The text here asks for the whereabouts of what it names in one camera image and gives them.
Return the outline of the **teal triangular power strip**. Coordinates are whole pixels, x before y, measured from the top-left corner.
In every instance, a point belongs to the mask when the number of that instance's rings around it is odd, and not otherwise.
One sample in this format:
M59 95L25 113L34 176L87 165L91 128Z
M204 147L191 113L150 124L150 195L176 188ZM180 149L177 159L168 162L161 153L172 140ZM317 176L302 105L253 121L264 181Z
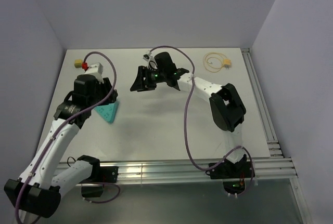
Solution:
M119 101L116 101L108 105L97 106L94 110L105 122L112 124L116 118L118 107Z

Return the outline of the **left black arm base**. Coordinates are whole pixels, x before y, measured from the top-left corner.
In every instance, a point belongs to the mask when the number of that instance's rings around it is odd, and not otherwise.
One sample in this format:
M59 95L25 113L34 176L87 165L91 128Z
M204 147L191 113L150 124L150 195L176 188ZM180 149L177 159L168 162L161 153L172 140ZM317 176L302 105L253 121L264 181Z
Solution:
M115 200L120 194L117 185L118 166L101 166L90 179L85 179L81 185L83 200L94 204L102 204Z

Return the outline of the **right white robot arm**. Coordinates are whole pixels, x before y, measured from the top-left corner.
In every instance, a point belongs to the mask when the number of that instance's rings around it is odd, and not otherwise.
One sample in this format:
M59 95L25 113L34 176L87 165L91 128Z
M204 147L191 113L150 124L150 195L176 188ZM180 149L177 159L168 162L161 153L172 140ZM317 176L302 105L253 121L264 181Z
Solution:
M195 76L194 70L177 68L168 52L152 56L150 52L143 56L146 66L139 66L137 77L131 86L131 91L155 90L159 83L166 83L178 91L189 93L184 110L184 140L185 148L191 163L208 175L225 172L225 178L244 179L249 175L255 177L253 159L243 146L241 125L245 120L246 108L234 85L228 83L219 85ZM222 130L227 138L225 145L230 149L223 158L207 168L198 165L189 149L187 133L188 107L191 97L195 95L207 102L215 125Z

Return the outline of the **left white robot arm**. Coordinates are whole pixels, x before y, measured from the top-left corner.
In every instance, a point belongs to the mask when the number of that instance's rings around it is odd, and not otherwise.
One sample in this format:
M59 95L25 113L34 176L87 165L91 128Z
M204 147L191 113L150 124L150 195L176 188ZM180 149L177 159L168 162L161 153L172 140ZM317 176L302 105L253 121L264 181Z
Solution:
M55 176L55 170L68 145L91 116L92 109L114 103L118 93L115 83L96 75L79 75L74 88L57 107L49 133L28 167L18 179L7 180L4 191L15 208L17 223L20 211L37 218L49 218L61 199L80 183L103 185L100 160L88 155Z

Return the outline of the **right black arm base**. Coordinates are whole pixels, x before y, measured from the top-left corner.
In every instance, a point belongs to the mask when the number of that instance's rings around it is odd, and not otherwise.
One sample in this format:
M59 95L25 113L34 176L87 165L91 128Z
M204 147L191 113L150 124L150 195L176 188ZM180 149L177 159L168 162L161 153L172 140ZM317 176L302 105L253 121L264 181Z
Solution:
M223 162L218 167L205 172L211 180L222 180L223 189L228 196L237 198L244 194L254 183L255 172L248 161Z

